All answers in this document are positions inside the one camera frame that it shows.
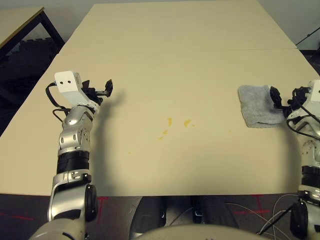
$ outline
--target gray towel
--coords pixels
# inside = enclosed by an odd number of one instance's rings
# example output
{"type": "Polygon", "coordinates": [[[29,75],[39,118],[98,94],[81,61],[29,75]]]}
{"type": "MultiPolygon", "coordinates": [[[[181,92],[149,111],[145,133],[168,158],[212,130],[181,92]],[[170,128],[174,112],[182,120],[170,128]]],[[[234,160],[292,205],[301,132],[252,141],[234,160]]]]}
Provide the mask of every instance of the gray towel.
{"type": "Polygon", "coordinates": [[[268,85],[242,85],[238,93],[242,116],[249,128],[273,128],[285,120],[282,111],[274,108],[268,85]]]}

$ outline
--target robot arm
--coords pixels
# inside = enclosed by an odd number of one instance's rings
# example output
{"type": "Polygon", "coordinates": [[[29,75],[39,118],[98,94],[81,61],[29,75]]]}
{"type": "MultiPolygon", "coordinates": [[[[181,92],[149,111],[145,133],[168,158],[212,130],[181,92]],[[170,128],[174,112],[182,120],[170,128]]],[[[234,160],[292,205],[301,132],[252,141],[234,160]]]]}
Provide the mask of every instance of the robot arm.
{"type": "Polygon", "coordinates": [[[90,184],[90,131],[103,101],[98,96],[109,97],[113,84],[109,80],[105,91],[95,91],[89,88],[88,81],[82,83],[76,72],[58,72],[54,78],[59,92],[72,104],[72,108],[61,108],[68,113],[62,121],[63,130],[59,136],[48,223],[30,239],[83,240],[87,238],[85,223],[94,220],[98,211],[96,188],[90,184]]]}
{"type": "Polygon", "coordinates": [[[299,201],[291,209],[290,230],[300,239],[320,239],[320,80],[292,92],[289,106],[281,105],[276,88],[270,89],[274,107],[283,111],[288,127],[297,133],[301,151],[299,201]]]}

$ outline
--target white wall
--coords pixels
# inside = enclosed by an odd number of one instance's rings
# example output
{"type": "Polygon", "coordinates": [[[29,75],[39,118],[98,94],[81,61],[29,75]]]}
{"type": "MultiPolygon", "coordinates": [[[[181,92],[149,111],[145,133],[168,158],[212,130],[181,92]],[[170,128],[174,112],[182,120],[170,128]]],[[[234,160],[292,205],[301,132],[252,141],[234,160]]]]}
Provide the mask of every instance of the white wall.
{"type": "MultiPolygon", "coordinates": [[[[93,4],[125,2],[164,2],[168,0],[0,0],[1,8],[44,6],[45,12],[61,34],[68,40],[93,4]]],[[[308,33],[320,27],[320,0],[258,0],[280,28],[296,44],[308,33]]],[[[39,26],[28,38],[45,38],[48,34],[39,26]]],[[[299,49],[319,47],[320,31],[298,45],[299,49]]]]}

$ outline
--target beige table top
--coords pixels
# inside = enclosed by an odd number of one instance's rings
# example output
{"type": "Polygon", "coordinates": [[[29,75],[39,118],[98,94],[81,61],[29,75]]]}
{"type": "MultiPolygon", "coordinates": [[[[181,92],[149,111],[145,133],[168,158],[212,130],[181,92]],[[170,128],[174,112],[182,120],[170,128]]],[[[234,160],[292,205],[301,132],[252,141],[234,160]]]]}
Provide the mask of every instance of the beige table top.
{"type": "Polygon", "coordinates": [[[91,131],[100,196],[297,190],[294,135],[247,128],[237,89],[271,84],[286,100],[319,76],[257,2],[94,5],[1,136],[0,192],[50,194],[61,124],[45,87],[67,70],[113,80],[91,131]]]}
{"type": "Polygon", "coordinates": [[[43,10],[43,6],[0,9],[0,48],[43,10]]]}

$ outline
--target white cable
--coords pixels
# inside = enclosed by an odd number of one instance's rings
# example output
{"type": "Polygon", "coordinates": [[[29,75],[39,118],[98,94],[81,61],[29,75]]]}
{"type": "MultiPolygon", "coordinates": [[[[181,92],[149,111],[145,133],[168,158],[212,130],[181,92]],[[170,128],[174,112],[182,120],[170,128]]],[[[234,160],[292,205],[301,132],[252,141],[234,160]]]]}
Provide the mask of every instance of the white cable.
{"type": "MultiPolygon", "coordinates": [[[[251,210],[250,208],[247,208],[246,206],[242,206],[240,204],[236,204],[233,202],[226,202],[225,204],[227,205],[235,205],[244,209],[247,209],[248,211],[252,212],[253,214],[257,215],[259,218],[263,219],[264,221],[266,221],[267,223],[269,222],[267,219],[265,219],[263,216],[260,216],[258,213],[256,213],[255,211],[251,210]]],[[[291,240],[290,237],[288,237],[288,235],[286,235],[283,231],[281,231],[278,227],[275,226],[275,228],[282,233],[287,239],[291,240]]]]}
{"type": "Polygon", "coordinates": [[[176,216],[175,219],[172,220],[172,222],[169,224],[169,226],[171,226],[172,224],[174,224],[174,222],[180,218],[183,214],[185,214],[186,212],[190,211],[191,209],[193,209],[193,207],[189,207],[188,209],[184,210],[182,213],[180,213],[178,216],[176,216]]]}
{"type": "Polygon", "coordinates": [[[263,234],[267,234],[267,235],[270,235],[270,236],[272,236],[272,237],[274,237],[275,235],[273,235],[273,234],[271,234],[271,233],[268,233],[268,232],[265,232],[265,233],[263,233],[263,234]]]}
{"type": "MultiPolygon", "coordinates": [[[[285,196],[294,196],[294,197],[297,197],[298,195],[296,195],[296,194],[285,194],[285,195],[281,195],[276,201],[275,201],[275,203],[274,203],[274,205],[273,205],[273,209],[272,209],[272,217],[274,218],[275,217],[275,209],[276,209],[276,205],[277,205],[277,203],[279,202],[279,200],[280,199],[282,199],[283,197],[285,197],[285,196]]],[[[272,230],[273,230],[273,240],[276,240],[276,229],[277,227],[276,227],[276,225],[274,224],[274,225],[272,225],[272,230]]]]}
{"type": "Polygon", "coordinates": [[[274,216],[270,217],[270,219],[261,227],[259,233],[261,233],[262,230],[263,230],[268,224],[271,224],[271,221],[272,221],[276,216],[278,216],[279,214],[281,214],[281,213],[283,213],[283,212],[285,212],[285,211],[286,211],[286,210],[280,210],[280,211],[278,211],[274,216]]]}

